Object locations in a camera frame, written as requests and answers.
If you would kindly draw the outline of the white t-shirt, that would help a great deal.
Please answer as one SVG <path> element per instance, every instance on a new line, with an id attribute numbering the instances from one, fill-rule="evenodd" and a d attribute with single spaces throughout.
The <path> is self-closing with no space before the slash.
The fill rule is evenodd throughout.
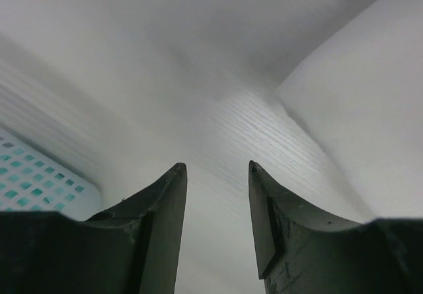
<path id="1" fill-rule="evenodd" d="M 377 0 L 278 93 L 373 216 L 422 216 L 422 0 Z"/>

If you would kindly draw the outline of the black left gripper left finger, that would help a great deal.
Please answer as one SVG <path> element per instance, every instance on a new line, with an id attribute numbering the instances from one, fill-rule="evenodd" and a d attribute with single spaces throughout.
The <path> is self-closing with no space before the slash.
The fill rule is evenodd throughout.
<path id="1" fill-rule="evenodd" d="M 3 212 L 1 292 L 173 293 L 186 194 L 186 165 L 176 163 L 86 221 Z"/>

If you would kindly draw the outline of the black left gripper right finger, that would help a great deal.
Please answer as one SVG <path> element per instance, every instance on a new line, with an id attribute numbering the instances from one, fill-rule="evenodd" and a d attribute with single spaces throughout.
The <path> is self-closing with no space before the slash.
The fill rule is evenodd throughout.
<path id="1" fill-rule="evenodd" d="M 267 293 L 421 293 L 422 220 L 357 223 L 249 163 L 258 276 Z"/>

